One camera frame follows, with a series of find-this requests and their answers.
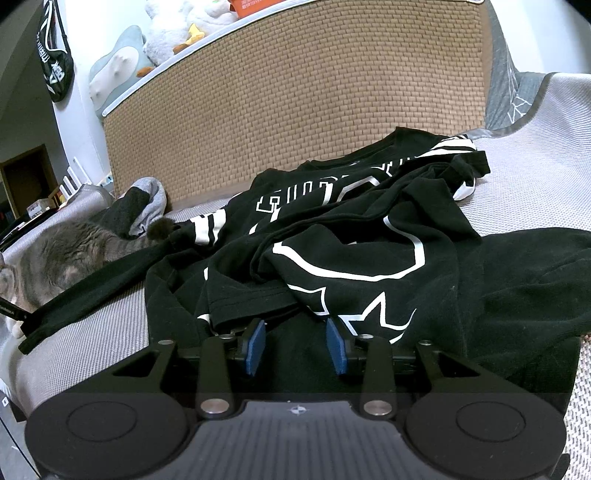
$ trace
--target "bed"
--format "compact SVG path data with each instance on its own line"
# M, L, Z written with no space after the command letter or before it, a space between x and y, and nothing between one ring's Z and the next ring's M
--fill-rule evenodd
M167 215L186 220L265 168L334 158L402 125L467 132L486 151L492 173L461 203L481 235L591 231L591 76L518 72L490 2L290 1L264 13L187 48L105 111L117 194L156 177ZM107 206L83 192L52 222ZM0 378L30 413L147 342L140 283L29 355L4 338ZM585 337L566 414L569 480L591 477L590 369Z

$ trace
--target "wooden door frame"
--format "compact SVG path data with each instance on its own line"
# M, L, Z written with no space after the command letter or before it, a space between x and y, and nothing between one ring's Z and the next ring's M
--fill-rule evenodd
M51 162L49 160L49 154L47 153L47 147L45 146L45 144L41 144L38 147L27 150L26 152L23 152L23 153L17 155L16 157L12 157L9 160L2 162L0 164L0 174L2 174L2 182L4 184L4 189L6 190L6 196L8 197L8 203L10 204L10 208L12 209L12 213L14 215L14 218L18 218L20 215L18 214L19 212L17 211L17 206L14 203L12 191L10 189L10 185L8 184L8 179L6 177L6 173L4 172L4 168L9 167L13 163L16 163L19 160L22 160L23 158L28 157L29 155L33 155L37 152L41 152L41 154L43 156L43 159L41 160L41 168L43 169L43 174L45 175L45 178L47 179L47 183L49 184L49 188L51 190L54 190L59 186L59 184L57 183L56 174L54 173L53 167L51 166Z

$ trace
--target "woven bamboo mat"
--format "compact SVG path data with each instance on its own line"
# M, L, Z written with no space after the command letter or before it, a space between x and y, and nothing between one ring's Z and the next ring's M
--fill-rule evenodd
M482 6L320 0L195 51L105 118L117 193L175 202L370 144L397 125L483 126Z

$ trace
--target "black bag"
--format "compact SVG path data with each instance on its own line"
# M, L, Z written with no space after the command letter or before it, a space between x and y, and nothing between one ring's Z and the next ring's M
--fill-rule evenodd
M60 25L65 50L57 48L56 20ZM51 100L54 103L61 102L74 81L74 60L70 54L70 46L61 23L56 0L48 0L43 7L43 15L37 31L37 51Z

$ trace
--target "gray cat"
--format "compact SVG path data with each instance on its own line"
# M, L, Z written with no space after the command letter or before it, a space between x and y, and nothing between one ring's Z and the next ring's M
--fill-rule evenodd
M105 264L163 241L173 229L172 220L161 218L150 224L146 235L126 240L93 223L58 223L47 228L15 265L6 264L0 253L0 296L33 312ZM21 324L6 317L16 338L22 337Z

